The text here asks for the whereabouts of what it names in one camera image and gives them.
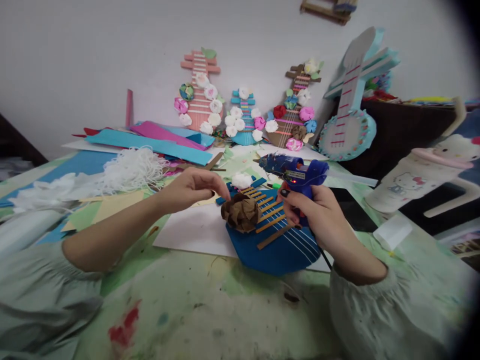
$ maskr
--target blue paper flower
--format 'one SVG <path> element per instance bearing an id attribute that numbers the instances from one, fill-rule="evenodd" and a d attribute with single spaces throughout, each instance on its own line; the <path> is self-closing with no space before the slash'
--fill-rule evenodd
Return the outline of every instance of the blue paper flower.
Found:
<path id="1" fill-rule="evenodd" d="M 314 133 L 317 130 L 317 121 L 314 119 L 308 120 L 303 125 L 306 127 L 307 133 Z"/>

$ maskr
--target pink paper sheet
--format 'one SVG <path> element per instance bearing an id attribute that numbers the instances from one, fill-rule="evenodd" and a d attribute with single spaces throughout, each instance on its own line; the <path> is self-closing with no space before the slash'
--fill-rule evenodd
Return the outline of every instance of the pink paper sheet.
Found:
<path id="1" fill-rule="evenodd" d="M 157 139 L 157 140 L 165 140 L 165 141 L 172 141 L 176 142 L 178 145 L 182 145 L 188 148 L 197 149 L 201 151 L 205 151 L 207 148 L 195 141 L 187 139 L 185 137 L 175 135 L 174 133 L 157 126 L 155 123 L 151 121 L 142 122 L 140 125 L 132 126 L 131 129 L 150 139 Z"/>

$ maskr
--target white wall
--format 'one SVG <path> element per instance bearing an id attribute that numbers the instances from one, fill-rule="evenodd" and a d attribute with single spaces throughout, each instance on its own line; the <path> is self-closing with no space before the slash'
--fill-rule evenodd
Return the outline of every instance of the white wall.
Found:
<path id="1" fill-rule="evenodd" d="M 290 85 L 291 65 L 326 60 L 322 95 L 350 41 L 371 25 L 399 50 L 392 92 L 418 96 L 478 94 L 474 55 L 452 9 L 437 0 L 360 0 L 346 26 L 300 14 L 301 0 L 2 0 L 0 113 L 53 159 L 83 127 L 121 126 L 127 88 L 135 120 L 177 124 L 173 98 L 190 80 L 183 55 L 215 49 L 224 98 L 254 90 L 271 109 Z"/>

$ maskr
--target white foam guitar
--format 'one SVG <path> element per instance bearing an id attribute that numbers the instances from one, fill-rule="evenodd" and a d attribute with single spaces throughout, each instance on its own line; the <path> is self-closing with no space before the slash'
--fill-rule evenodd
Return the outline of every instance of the white foam guitar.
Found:
<path id="1" fill-rule="evenodd" d="M 377 134 L 374 119 L 360 110 L 365 83 L 398 65 L 397 53 L 388 47 L 378 52 L 383 29 L 369 27 L 349 45 L 341 62 L 341 76 L 330 84 L 326 99 L 340 95 L 338 114 L 320 133 L 320 152 L 332 161 L 356 158 L 370 147 Z"/>

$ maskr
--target person's left hand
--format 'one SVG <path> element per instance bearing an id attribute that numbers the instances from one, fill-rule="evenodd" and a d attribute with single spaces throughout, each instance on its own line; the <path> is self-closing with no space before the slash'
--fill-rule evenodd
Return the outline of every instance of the person's left hand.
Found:
<path id="1" fill-rule="evenodd" d="M 166 214 L 173 214 L 196 202 L 208 200 L 215 193 L 230 200 L 230 192 L 220 176 L 208 170 L 189 167 L 155 194 L 155 197 Z"/>

